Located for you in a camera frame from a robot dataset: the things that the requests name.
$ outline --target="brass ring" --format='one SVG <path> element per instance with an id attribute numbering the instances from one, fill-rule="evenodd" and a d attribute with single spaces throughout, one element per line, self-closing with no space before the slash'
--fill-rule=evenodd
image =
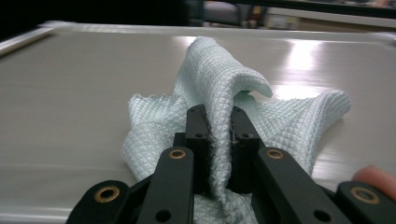
<path id="1" fill-rule="evenodd" d="M 364 202 L 364 203 L 372 203 L 372 204 L 376 204 L 376 203 L 380 203 L 381 200 L 379 199 L 378 195 L 376 195 L 376 193 L 372 192 L 369 189 L 364 189 L 361 187 L 353 187 L 350 192 L 352 193 L 352 195 Z M 366 194 L 367 196 L 369 196 L 370 198 L 366 198 L 364 196 L 362 196 L 362 194 Z"/>
<path id="2" fill-rule="evenodd" d="M 175 149 L 169 152 L 169 157 L 175 160 L 182 159 L 186 156 L 186 152 L 181 149 Z"/>
<path id="3" fill-rule="evenodd" d="M 277 149 L 268 149 L 265 154 L 272 159 L 282 159 L 283 158 L 283 153 Z"/>
<path id="4" fill-rule="evenodd" d="M 98 203 L 109 203 L 119 197 L 119 195 L 120 189 L 116 186 L 105 186 L 96 191 L 95 200 Z"/>

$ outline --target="white cloth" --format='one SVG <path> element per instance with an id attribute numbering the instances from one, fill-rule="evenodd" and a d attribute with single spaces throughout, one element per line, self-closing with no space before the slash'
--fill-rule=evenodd
<path id="1" fill-rule="evenodd" d="M 267 80 L 246 68 L 213 39 L 198 37 L 188 47 L 170 96 L 134 95 L 129 103 L 132 130 L 122 157 L 141 180 L 151 175 L 161 152 L 172 146 L 174 134 L 185 132 L 187 109 L 204 104 L 212 133 L 210 184 L 215 199 L 196 195 L 195 223 L 257 223 L 250 195 L 226 189 L 231 175 L 230 117 L 243 108 L 268 147 L 287 150 L 310 174 L 322 133 L 349 109 L 342 91 L 316 98 L 261 103 L 248 93 L 272 96 Z"/>

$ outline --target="black object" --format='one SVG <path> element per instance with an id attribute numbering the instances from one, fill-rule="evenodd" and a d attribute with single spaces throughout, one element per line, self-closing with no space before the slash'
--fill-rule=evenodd
<path id="1" fill-rule="evenodd" d="M 233 108 L 230 137 L 233 171 L 228 187 L 252 193 L 259 223 L 388 224 L 396 203 L 378 189 L 344 182 L 334 194 L 318 186 L 287 152 L 266 147 L 245 111 Z M 152 176 L 128 187 L 105 181 L 89 189 L 66 224 L 192 223 L 193 194 L 210 197 L 210 132 L 205 107 L 187 112 L 185 133 L 176 133 Z"/>

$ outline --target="gray table surface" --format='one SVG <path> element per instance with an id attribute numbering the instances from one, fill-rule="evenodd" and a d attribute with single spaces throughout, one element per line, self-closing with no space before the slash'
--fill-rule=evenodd
<path id="1" fill-rule="evenodd" d="M 135 93 L 170 94 L 197 35 L 262 73 L 276 99 L 349 95 L 352 109 L 318 146 L 319 184 L 334 190 L 368 164 L 396 175 L 392 35 L 87 27 L 0 58 L 0 223 L 64 223 L 92 185 L 135 183 L 120 157 L 127 103 Z"/>

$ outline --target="cloth fold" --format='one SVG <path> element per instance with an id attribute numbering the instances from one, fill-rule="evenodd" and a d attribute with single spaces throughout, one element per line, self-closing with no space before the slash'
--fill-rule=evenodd
<path id="1" fill-rule="evenodd" d="M 210 124 L 212 150 L 210 185 L 214 199 L 194 198 L 195 223 L 257 223 L 250 195 L 226 189 L 231 175 L 230 116 L 243 108 L 268 147 L 287 150 L 310 174 L 322 133 L 340 119 L 350 102 L 342 91 L 327 91 L 311 99 L 262 103 L 248 93 L 272 96 L 268 81 L 243 66 L 215 40 L 197 37 L 188 47 L 170 96 L 132 97 L 132 130 L 122 157 L 141 180 L 151 175 L 161 152 L 172 146 L 176 132 L 185 132 L 187 109 L 204 104 Z"/>

